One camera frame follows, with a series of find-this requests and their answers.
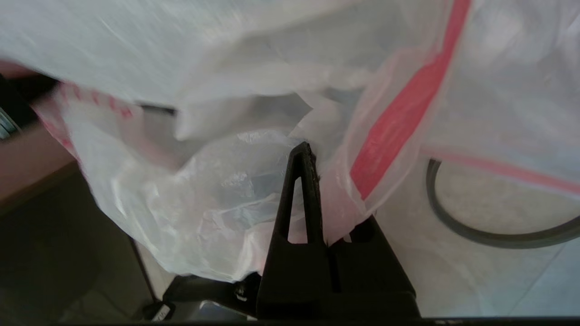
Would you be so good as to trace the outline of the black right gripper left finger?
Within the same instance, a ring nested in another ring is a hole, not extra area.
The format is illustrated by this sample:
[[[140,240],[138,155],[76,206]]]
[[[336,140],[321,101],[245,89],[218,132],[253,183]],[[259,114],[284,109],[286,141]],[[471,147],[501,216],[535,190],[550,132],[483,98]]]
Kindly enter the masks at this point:
[[[306,237],[289,241],[296,180],[302,183]],[[323,237],[315,156],[302,142],[289,155],[277,217],[257,295],[259,320],[331,320],[332,278]]]

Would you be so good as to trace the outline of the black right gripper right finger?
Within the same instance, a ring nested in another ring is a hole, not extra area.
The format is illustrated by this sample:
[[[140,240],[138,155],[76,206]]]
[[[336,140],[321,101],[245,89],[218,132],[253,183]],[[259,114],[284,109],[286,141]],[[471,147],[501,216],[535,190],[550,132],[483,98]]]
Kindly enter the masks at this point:
[[[420,318],[416,292],[373,216],[329,248],[332,294],[339,318]]]

